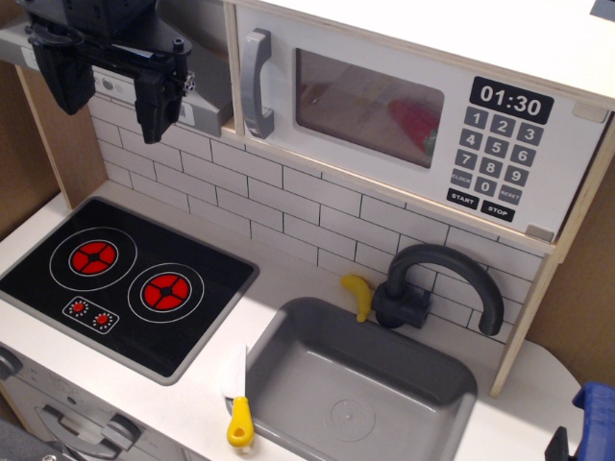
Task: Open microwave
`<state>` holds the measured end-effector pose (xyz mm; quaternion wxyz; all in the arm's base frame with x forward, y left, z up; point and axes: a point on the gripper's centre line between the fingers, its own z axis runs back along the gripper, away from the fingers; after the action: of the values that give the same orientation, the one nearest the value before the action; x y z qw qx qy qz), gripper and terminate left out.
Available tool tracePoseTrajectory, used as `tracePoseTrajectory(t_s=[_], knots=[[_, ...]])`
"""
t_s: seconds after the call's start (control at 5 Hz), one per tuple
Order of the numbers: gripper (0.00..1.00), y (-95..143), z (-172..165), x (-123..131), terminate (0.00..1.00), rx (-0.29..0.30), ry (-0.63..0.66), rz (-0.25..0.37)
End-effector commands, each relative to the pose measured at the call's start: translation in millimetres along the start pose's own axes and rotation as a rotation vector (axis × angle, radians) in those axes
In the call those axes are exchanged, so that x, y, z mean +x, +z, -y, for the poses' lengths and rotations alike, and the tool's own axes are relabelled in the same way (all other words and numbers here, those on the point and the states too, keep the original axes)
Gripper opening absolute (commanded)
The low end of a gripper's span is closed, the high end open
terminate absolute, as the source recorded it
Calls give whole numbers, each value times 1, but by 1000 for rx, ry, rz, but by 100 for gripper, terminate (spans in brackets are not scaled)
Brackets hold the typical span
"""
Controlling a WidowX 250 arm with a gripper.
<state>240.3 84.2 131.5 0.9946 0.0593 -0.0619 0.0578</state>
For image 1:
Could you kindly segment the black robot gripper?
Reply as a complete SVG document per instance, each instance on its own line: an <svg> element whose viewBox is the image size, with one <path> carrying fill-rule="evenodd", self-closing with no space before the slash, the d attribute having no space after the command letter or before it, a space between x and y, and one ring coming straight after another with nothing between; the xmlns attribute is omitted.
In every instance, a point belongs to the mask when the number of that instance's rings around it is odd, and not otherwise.
<svg viewBox="0 0 615 461"><path fill-rule="evenodd" d="M135 111L146 144L179 120L193 89L190 41L155 1L19 1L37 66L58 106L76 114L95 94L92 65L135 80Z"/></svg>

